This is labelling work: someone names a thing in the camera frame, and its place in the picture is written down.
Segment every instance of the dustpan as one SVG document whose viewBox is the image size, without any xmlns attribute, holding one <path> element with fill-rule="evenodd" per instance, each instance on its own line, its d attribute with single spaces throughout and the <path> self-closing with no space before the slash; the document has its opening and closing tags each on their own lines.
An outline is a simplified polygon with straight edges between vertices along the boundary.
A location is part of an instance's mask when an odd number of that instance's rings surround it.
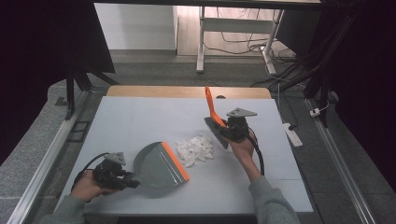
<svg viewBox="0 0 396 224">
<path fill-rule="evenodd" d="M 190 178 L 165 142 L 144 147 L 134 158 L 134 174 L 128 176 L 150 189 L 170 189 Z"/>
</svg>

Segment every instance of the wooden table edge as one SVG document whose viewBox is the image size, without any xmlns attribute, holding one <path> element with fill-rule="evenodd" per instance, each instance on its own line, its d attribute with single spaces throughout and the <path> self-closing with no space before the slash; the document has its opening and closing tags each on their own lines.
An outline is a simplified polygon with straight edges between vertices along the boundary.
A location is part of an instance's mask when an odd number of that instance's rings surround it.
<svg viewBox="0 0 396 224">
<path fill-rule="evenodd" d="M 209 88 L 213 97 L 224 96 L 229 99 L 271 99 L 271 93 L 265 88 Z M 205 87 L 115 85 L 108 89 L 106 96 L 205 98 Z"/>
</svg>

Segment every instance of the hand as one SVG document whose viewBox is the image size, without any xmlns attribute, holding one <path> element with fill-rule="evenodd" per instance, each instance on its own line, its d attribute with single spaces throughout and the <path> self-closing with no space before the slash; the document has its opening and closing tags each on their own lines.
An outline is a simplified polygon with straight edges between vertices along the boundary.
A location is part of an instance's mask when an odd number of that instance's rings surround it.
<svg viewBox="0 0 396 224">
<path fill-rule="evenodd" d="M 249 130 L 249 134 L 254 141 L 257 141 L 256 136 L 251 130 Z M 252 157 L 254 146 L 251 144 L 251 142 L 247 138 L 245 138 L 241 142 L 234 142 L 227 138 L 224 139 L 230 144 L 231 148 L 233 149 L 233 154 L 244 167 L 250 182 L 257 178 L 260 178 L 262 174 L 260 173 L 259 169 L 253 161 Z"/>
<path fill-rule="evenodd" d="M 257 141 L 256 136 L 251 130 L 249 130 L 249 134 L 254 141 Z M 245 160 L 252 159 L 254 146 L 247 138 L 240 142 L 234 142 L 225 137 L 224 139 L 230 144 L 231 148 L 233 149 L 233 154 L 241 163 Z"/>
<path fill-rule="evenodd" d="M 87 170 L 82 178 L 77 182 L 77 184 L 72 189 L 70 196 L 78 198 L 84 202 L 89 202 L 93 198 L 103 194 L 103 193 L 114 193 L 117 192 L 117 189 L 106 189 L 100 187 L 93 180 L 92 170 Z"/>
</svg>

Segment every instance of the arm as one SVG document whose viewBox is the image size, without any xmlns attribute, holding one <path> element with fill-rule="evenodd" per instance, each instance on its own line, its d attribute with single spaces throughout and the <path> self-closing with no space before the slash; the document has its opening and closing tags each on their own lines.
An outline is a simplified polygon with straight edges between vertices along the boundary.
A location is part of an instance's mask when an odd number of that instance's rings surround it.
<svg viewBox="0 0 396 224">
<path fill-rule="evenodd" d="M 256 140 L 253 133 L 250 133 L 250 136 Z M 258 223 L 300 223 L 296 213 L 283 197 L 280 189 L 273 189 L 254 163 L 252 159 L 254 146 L 247 139 L 238 143 L 226 140 L 250 180 L 249 191 L 254 201 Z"/>
<path fill-rule="evenodd" d="M 52 215 L 44 216 L 40 224 L 83 224 L 85 223 L 84 205 L 93 198 L 103 194 L 116 192 L 114 189 L 104 189 L 93 180 L 91 170 L 84 173 L 70 195 L 64 196 L 58 208 Z"/>
</svg>

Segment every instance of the orange broom handle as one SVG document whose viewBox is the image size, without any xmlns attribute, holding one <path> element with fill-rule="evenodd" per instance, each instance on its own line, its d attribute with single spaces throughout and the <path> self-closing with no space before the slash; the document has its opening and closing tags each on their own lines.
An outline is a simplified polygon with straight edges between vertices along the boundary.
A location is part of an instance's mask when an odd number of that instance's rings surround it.
<svg viewBox="0 0 396 224">
<path fill-rule="evenodd" d="M 215 107 L 213 106 L 213 99 L 212 99 L 212 93 L 210 93 L 209 87 L 205 87 L 205 94 L 206 94 L 206 100 L 207 100 L 207 105 L 209 105 L 209 111 L 210 111 L 210 117 L 215 121 L 218 125 L 222 127 L 226 127 L 222 119 L 219 117 L 218 114 L 215 112 Z"/>
</svg>

